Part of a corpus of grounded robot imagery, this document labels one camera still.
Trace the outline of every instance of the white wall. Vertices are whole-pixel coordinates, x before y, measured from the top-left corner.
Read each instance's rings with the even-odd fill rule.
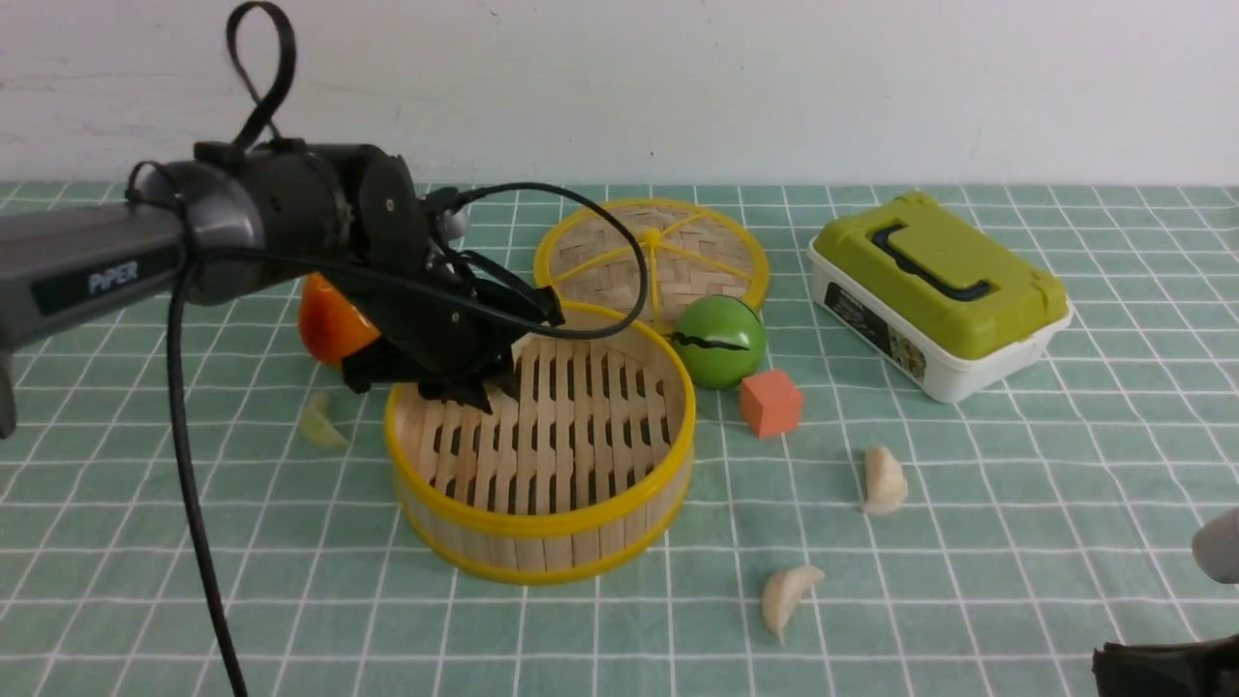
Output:
[[[249,113],[233,1],[0,2],[0,178]],[[435,181],[1239,181],[1235,0],[282,0],[276,123]],[[245,20],[268,84],[274,33]]]

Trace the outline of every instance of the gray object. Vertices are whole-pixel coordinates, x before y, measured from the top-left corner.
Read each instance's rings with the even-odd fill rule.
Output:
[[[465,208],[445,212],[439,218],[439,230],[444,234],[444,241],[455,241],[465,236],[468,232],[468,212]]]
[[[105,203],[0,215],[0,439],[16,430],[12,354],[22,347],[169,290],[203,250],[247,248],[310,258],[347,250],[348,206],[306,160],[255,158],[238,178],[197,160],[164,165],[138,187],[150,203]],[[321,196],[309,193],[322,192]],[[218,305],[291,280],[301,269],[218,260],[188,288]]]
[[[1239,509],[1230,509],[1196,531],[1192,557],[1213,581],[1239,583]]]

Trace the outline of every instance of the green lid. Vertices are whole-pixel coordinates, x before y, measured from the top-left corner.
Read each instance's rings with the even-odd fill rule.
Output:
[[[919,191],[835,219],[813,246],[963,360],[1067,314],[1067,288],[1052,272]]]

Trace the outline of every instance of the robotic arm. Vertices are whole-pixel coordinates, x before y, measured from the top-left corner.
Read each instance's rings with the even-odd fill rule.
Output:
[[[489,412],[487,385],[515,390],[510,345],[524,332],[338,266],[390,274],[539,324],[564,321],[549,288],[523,287],[484,258],[451,249],[467,225],[466,193],[418,196],[404,160],[373,145],[198,144],[193,160],[160,165],[126,193],[125,202],[0,217],[0,438],[16,426],[9,355],[172,288],[193,254],[232,256],[203,265],[186,297],[199,305],[321,267],[382,333],[343,363],[357,392],[416,383],[422,397]],[[477,277],[470,262],[508,285]]]

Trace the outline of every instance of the yellow rim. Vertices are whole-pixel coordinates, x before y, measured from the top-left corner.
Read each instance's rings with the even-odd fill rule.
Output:
[[[757,239],[752,235],[752,233],[750,233],[747,229],[743,228],[743,225],[741,225],[740,223],[737,223],[732,218],[730,218],[730,217],[727,217],[727,215],[725,215],[725,214],[722,214],[722,213],[720,213],[717,210],[711,210],[710,208],[705,208],[705,207],[698,206],[695,203],[688,203],[688,202],[684,202],[684,201],[676,201],[674,198],[621,198],[621,199],[617,199],[617,201],[607,201],[606,203],[602,204],[602,207],[606,208],[607,210],[611,210],[613,208],[623,208],[623,207],[627,207],[627,206],[641,206],[641,204],[646,204],[646,206],[662,206],[662,207],[668,207],[668,208],[679,208],[679,209],[683,209],[683,210],[691,210],[694,213],[693,215],[690,215],[690,217],[688,217],[688,218],[685,218],[683,220],[678,220],[673,225],[668,227],[667,230],[664,230],[662,234],[668,234],[670,232],[674,232],[675,228],[678,228],[679,225],[683,225],[683,224],[685,224],[685,223],[688,223],[690,220],[694,220],[694,219],[698,219],[698,218],[709,218],[709,219],[711,219],[711,220],[714,220],[714,222],[724,225],[725,228],[727,228],[727,230],[730,230],[732,234],[735,234],[736,238],[740,239],[741,243],[743,243],[745,248],[748,250],[748,255],[753,260],[753,271],[752,272],[743,272],[740,269],[731,267],[727,264],[724,264],[721,261],[716,261],[714,259],[707,259],[705,256],[701,256],[700,254],[696,254],[694,251],[689,251],[688,249],[680,249],[679,246],[674,246],[674,245],[670,245],[670,244],[659,244],[658,240],[653,239],[653,238],[643,240],[638,235],[638,241],[641,241],[642,250],[644,250],[648,254],[648,256],[649,256],[649,277],[652,280],[650,286],[649,286],[649,296],[650,296],[652,307],[654,310],[654,326],[657,328],[659,328],[659,329],[664,329],[664,328],[669,329],[670,327],[663,327],[662,326],[662,313],[659,311],[660,297],[659,297],[658,282],[657,282],[658,275],[655,274],[655,267],[657,267],[655,264],[657,264],[657,261],[654,259],[655,258],[655,254],[654,254],[655,249],[660,249],[660,250],[667,251],[669,254],[679,254],[679,255],[683,255],[683,256],[688,256],[688,258],[690,258],[690,259],[693,259],[695,261],[699,261],[701,264],[705,264],[707,266],[714,266],[714,267],[720,269],[720,270],[722,270],[725,272],[732,274],[732,275],[735,275],[737,277],[743,277],[743,279],[748,280],[750,281],[748,282],[748,290],[746,290],[745,293],[740,296],[740,298],[746,305],[748,305],[750,307],[752,307],[753,310],[758,310],[760,311],[762,308],[762,303],[766,301],[766,292],[769,288],[769,281],[771,281],[769,261],[766,258],[766,250],[762,249],[762,245],[757,241]],[[560,274],[558,276],[553,276],[551,272],[550,272],[550,258],[551,258],[551,251],[555,248],[555,244],[559,241],[559,238],[563,236],[565,232],[567,232],[569,229],[571,229],[572,227],[575,227],[576,224],[579,224],[585,218],[592,218],[592,217],[597,217],[597,213],[595,213],[593,210],[591,210],[589,208],[581,208],[581,209],[576,210],[575,213],[572,213],[571,215],[567,215],[566,218],[564,218],[563,220],[560,220],[559,224],[556,224],[555,227],[550,228],[550,230],[546,233],[546,236],[544,236],[543,240],[541,240],[541,243],[538,244],[538,250],[534,253],[534,282],[535,284],[538,284],[540,286],[541,285],[549,285],[549,286],[551,286],[555,290],[555,292],[563,293],[563,291],[560,288],[560,282],[563,282],[564,279],[566,279],[566,277],[569,277],[571,275],[575,275],[575,274],[577,274],[577,272],[580,272],[580,271],[582,271],[585,269],[589,269],[589,267],[591,267],[593,265],[608,261],[608,260],[618,258],[618,256],[621,256],[623,254],[631,254],[632,253],[632,250],[628,249],[627,246],[621,246],[618,249],[612,249],[610,251],[606,251],[605,254],[600,254],[598,256],[595,256],[593,259],[584,261],[580,265],[577,265],[576,267],[570,269],[570,270],[567,270],[567,271],[565,271],[565,272],[563,272],[563,274]]]
[[[608,307],[585,305],[580,302],[563,302],[563,307],[567,311],[575,310],[579,312],[603,314],[612,317],[613,319],[621,319],[624,316],[623,313]],[[672,365],[675,366],[675,374],[679,376],[680,384],[685,387],[684,422],[680,425],[675,442],[672,443],[672,448],[667,452],[667,457],[663,458],[663,462],[659,463],[652,473],[642,478],[642,480],[638,482],[632,489],[620,494],[615,499],[610,499],[587,509],[579,509],[576,511],[567,511],[564,514],[550,514],[545,516],[512,516],[496,514],[492,511],[475,509],[473,506],[467,506],[460,501],[449,499],[441,493],[434,490],[429,484],[426,484],[425,480],[418,477],[416,468],[400,448],[399,437],[396,436],[398,425],[395,423],[395,411],[400,402],[403,391],[416,390],[416,386],[413,385],[396,385],[392,390],[384,415],[384,433],[387,437],[388,453],[395,462],[400,478],[413,490],[414,496],[425,504],[434,515],[478,532],[487,532],[506,537],[555,537],[574,535],[586,530],[597,529],[636,511],[654,494],[662,491],[672,478],[675,477],[679,469],[685,467],[689,453],[693,452],[693,432],[694,425],[696,425],[696,391],[691,387],[693,383],[689,379],[688,370],[684,369],[683,361],[680,361],[680,358],[674,350],[672,350],[670,344],[667,343],[667,340],[659,336],[658,332],[639,321],[632,322],[631,328],[632,331],[639,331],[646,338],[654,342],[654,344],[660,348],[660,350],[672,360]]]
[[[647,547],[653,545],[655,540],[672,526],[672,521],[675,520],[675,515],[679,514],[680,506],[684,504],[684,499],[688,496],[689,485],[693,480],[693,465],[688,465],[689,473],[684,478],[684,485],[675,494],[675,501],[672,504],[672,509],[667,515],[652,527],[646,535],[632,545],[624,547],[620,552],[611,555],[610,557],[603,557],[597,562],[591,562],[589,565],[581,565],[579,567],[571,567],[567,569],[560,569],[554,572],[522,572],[515,569],[504,569],[499,567],[492,567],[487,565],[481,565],[467,557],[462,557],[445,548],[439,543],[432,536],[427,535],[426,531],[418,525],[418,519],[409,510],[404,496],[400,496],[400,510],[404,513],[404,517],[413,526],[413,531],[418,534],[418,537],[430,548],[431,552],[437,555],[449,565],[460,568],[462,572],[476,576],[478,578],[484,578],[487,581],[494,581],[498,583],[509,583],[514,586],[554,586],[558,583],[571,583],[574,581],[581,581],[590,577],[595,577],[606,573],[616,567],[626,565],[632,560],[637,558]],[[396,474],[396,487],[404,485],[404,478]]]

